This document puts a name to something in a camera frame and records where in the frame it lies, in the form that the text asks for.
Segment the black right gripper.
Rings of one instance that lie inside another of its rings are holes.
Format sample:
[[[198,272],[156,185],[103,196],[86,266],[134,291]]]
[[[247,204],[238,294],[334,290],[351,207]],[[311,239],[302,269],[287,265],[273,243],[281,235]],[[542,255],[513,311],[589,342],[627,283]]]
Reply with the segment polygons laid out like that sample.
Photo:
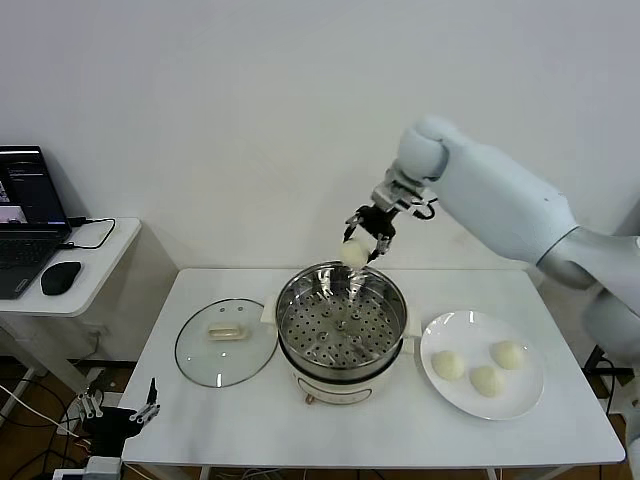
[[[356,229],[361,226],[377,240],[376,246],[370,252],[367,260],[368,263],[372,263],[389,251],[392,238],[396,235],[393,220],[397,214],[398,211],[395,208],[384,211],[376,205],[361,206],[346,220],[343,240],[350,240]]]

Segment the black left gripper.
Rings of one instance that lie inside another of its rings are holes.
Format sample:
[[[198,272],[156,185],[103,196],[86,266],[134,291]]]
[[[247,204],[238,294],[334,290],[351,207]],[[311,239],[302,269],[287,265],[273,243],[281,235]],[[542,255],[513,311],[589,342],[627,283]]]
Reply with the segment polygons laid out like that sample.
[[[124,442],[139,434],[138,423],[148,423],[160,409],[156,379],[152,378],[146,403],[137,411],[105,407],[101,410],[101,393],[80,394],[76,399],[82,427],[95,443]]]

